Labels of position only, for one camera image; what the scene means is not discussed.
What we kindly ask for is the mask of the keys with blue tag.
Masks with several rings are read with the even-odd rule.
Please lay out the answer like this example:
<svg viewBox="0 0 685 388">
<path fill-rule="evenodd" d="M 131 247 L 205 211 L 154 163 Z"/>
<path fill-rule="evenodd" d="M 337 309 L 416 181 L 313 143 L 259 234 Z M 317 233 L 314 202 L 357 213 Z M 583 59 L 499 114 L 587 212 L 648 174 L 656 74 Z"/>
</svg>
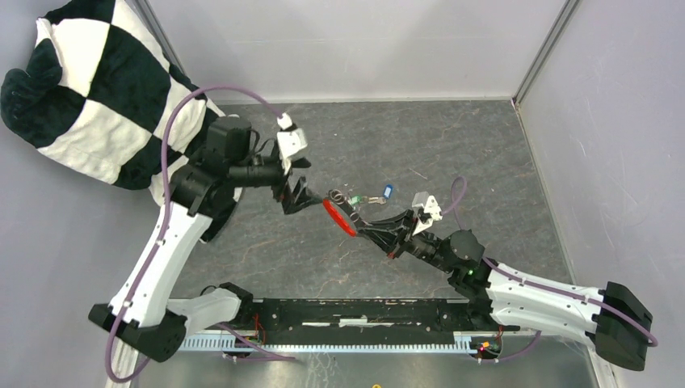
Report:
<svg viewBox="0 0 685 388">
<path fill-rule="evenodd" d="M 368 198 L 368 203 L 374 204 L 374 205 L 384 205 L 390 199 L 392 194 L 393 194 L 393 185 L 387 184 L 384 187 L 382 194 L 380 196 L 370 196 Z"/>
</svg>

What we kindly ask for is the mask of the metal key holder red handle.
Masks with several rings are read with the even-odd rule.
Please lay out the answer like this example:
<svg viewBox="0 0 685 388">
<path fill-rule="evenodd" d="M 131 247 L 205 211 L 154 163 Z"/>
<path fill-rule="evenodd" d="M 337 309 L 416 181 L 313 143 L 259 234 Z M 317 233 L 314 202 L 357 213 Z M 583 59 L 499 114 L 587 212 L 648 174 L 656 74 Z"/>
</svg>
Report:
<svg viewBox="0 0 685 388">
<path fill-rule="evenodd" d="M 360 228 L 370 225 L 338 189 L 329 190 L 322 200 L 322 205 L 335 224 L 351 237 L 356 237 Z"/>
</svg>

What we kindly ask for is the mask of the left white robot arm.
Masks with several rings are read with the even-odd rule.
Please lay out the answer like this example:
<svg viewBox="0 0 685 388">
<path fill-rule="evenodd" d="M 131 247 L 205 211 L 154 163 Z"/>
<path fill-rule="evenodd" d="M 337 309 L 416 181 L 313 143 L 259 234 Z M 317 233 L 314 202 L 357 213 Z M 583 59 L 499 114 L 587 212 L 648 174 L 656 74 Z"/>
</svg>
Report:
<svg viewBox="0 0 685 388">
<path fill-rule="evenodd" d="M 170 200 L 129 278 L 108 303 L 92 307 L 91 322 L 157 362 L 198 331 L 252 323 L 250 294 L 234 285 L 192 299 L 170 294 L 193 247 L 222 230 L 245 188 L 269 187 L 286 214 L 321 203 L 304 178 L 289 183 L 294 169 L 309 167 L 305 131 L 288 116 L 278 125 L 267 155 L 256 150 L 258 134 L 248 120 L 227 116 L 209 126 L 204 144 L 171 176 Z"/>
</svg>

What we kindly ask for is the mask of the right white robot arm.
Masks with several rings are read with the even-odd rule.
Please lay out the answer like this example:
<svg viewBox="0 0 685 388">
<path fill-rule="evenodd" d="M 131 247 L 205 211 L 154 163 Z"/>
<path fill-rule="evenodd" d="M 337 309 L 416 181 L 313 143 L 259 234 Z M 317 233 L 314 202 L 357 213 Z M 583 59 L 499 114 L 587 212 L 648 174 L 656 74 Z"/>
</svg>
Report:
<svg viewBox="0 0 685 388">
<path fill-rule="evenodd" d="M 377 245 L 389 258 L 408 253 L 446 272 L 448 283 L 469 300 L 469 324 L 486 330 L 530 328 L 585 344 L 605 361 L 632 371 L 645 369 L 649 348 L 657 345 L 653 315 L 625 285 L 583 287 L 533 276 L 485 256 L 471 230 L 446 238 L 427 231 L 421 211 L 365 221 L 351 217 L 354 234 Z"/>
</svg>

